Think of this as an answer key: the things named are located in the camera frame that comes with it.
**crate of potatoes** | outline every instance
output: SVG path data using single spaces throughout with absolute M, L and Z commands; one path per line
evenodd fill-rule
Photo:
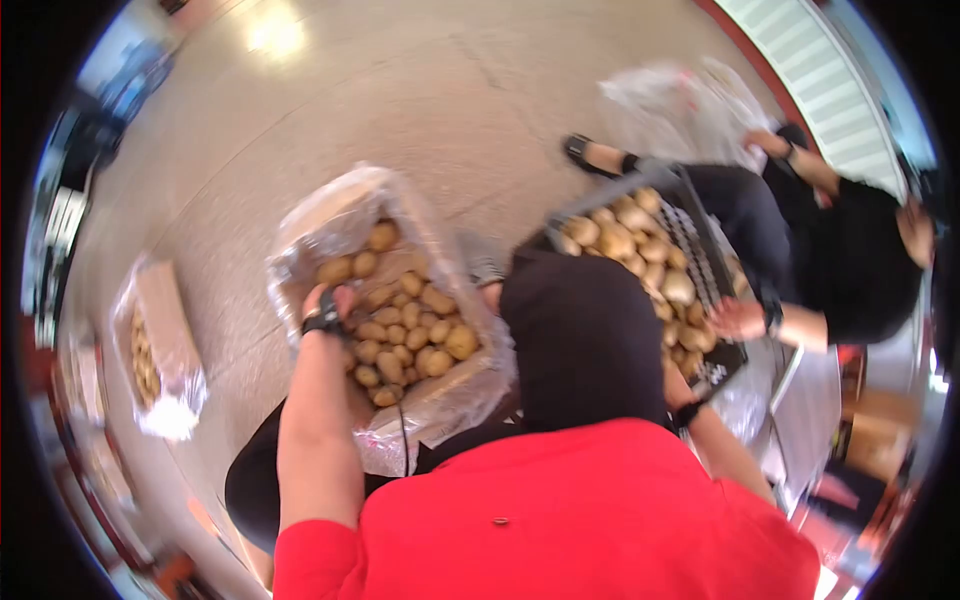
M 707 310 L 736 293 L 683 167 L 654 164 L 607 183 L 550 215 L 544 231 L 557 252 L 606 256 L 636 275 L 663 321 L 663 360 L 700 398 L 746 363 L 743 345 L 718 340 L 707 324 Z
M 404 444 L 434 446 L 482 422 L 516 371 L 506 325 L 484 305 L 431 206 L 388 169 L 357 167 L 280 224 L 268 295 L 294 348 L 318 283 L 345 284 L 344 372 L 366 472 L 400 475 Z
M 189 438 L 206 403 L 206 375 L 173 263 L 141 257 L 110 315 L 110 337 L 140 430 L 169 440 Z

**person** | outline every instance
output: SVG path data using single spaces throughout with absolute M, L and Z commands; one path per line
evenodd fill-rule
M 506 278 L 486 253 L 468 263 L 516 343 L 521 423 L 459 433 L 413 476 L 365 476 L 341 339 L 308 320 L 289 397 L 226 485 L 240 532 L 274 554 L 276 600 L 813 596 L 817 551 L 746 448 L 664 371 L 660 320 L 630 272 L 532 249 Z M 341 318 L 350 296 L 334 292 Z M 667 409 L 706 470 L 663 426 Z
M 768 155 L 762 177 L 738 166 L 684 166 L 754 291 L 770 300 L 723 299 L 713 307 L 717 333 L 738 340 L 770 334 L 815 350 L 893 336 L 933 260 L 934 225 L 924 208 L 841 177 L 807 149 L 795 124 L 748 132 L 743 144 Z M 564 150 L 581 168 L 609 177 L 635 170 L 638 161 L 578 134 Z M 814 190 L 830 197 L 830 206 L 821 208 Z

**floor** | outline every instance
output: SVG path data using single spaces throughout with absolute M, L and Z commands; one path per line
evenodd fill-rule
M 110 417 L 136 485 L 162 492 L 151 465 L 169 452 L 234 550 L 224 476 L 292 368 L 263 261 L 301 198 L 369 160 L 506 250 L 590 187 L 558 143 L 607 136 L 596 82 L 611 73 L 707 55 L 779 113 L 690 0 L 194 0 L 178 19 L 170 78 L 96 181 L 67 302 L 106 339 L 132 262 L 175 261 L 210 401 L 192 440 L 157 445 L 132 428 L 105 355 Z

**plastic liner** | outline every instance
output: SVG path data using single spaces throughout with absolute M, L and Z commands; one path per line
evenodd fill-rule
M 142 315 L 159 393 L 145 399 L 133 367 L 133 314 Z M 124 364 L 133 416 L 144 433 L 187 440 L 207 400 L 206 375 L 183 315 L 173 264 L 142 255 L 110 308 L 110 338 Z
M 709 221 L 720 252 L 736 256 L 720 224 L 713 218 Z M 739 297 L 755 300 L 749 286 Z M 780 342 L 766 337 L 745 342 L 747 363 L 710 401 L 720 420 L 746 446 L 754 442 L 770 413 L 770 402 L 782 375 L 777 362 L 779 346 Z
M 637 156 L 741 165 L 759 173 L 766 156 L 740 145 L 774 121 L 733 69 L 702 58 L 696 69 L 654 62 L 601 82 L 601 112 L 616 145 Z
M 280 223 L 267 259 L 267 294 L 283 321 L 287 340 L 297 348 L 300 308 L 315 284 L 318 267 L 328 258 L 364 248 L 371 228 L 382 218 L 396 221 L 401 241 L 380 255 L 381 264 L 372 277 L 353 283 L 358 293 L 395 281 L 411 268 L 413 251 L 419 250 L 430 264 L 432 283 L 456 300 L 481 343 L 468 360 L 443 377 L 417 384 L 401 401 L 413 469 L 418 443 L 433 447 L 483 422 L 516 376 L 507 326 L 483 303 L 458 247 L 432 207 L 396 172 L 366 163 L 355 165 L 305 198 Z M 348 394 L 364 471 L 402 475 L 404 445 L 397 407 L 374 412 L 352 380 Z

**wrist strap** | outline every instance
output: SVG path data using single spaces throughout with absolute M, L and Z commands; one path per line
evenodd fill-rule
M 704 404 L 706 403 L 706 400 L 690 402 L 685 407 L 674 413 L 673 424 L 676 425 L 678 429 L 689 427 L 690 422 L 693 421 L 693 418 L 696 417 L 698 413 L 700 413 L 700 409 L 703 408 Z
M 343 324 L 340 321 L 340 315 L 337 313 L 337 303 L 333 300 L 333 288 L 328 287 L 320 294 L 319 309 L 316 313 L 311 311 L 311 315 L 303 320 L 300 328 L 300 335 L 306 335 L 308 331 L 319 329 L 325 333 L 332 333 L 343 339 L 347 339 L 347 333 L 344 331 Z

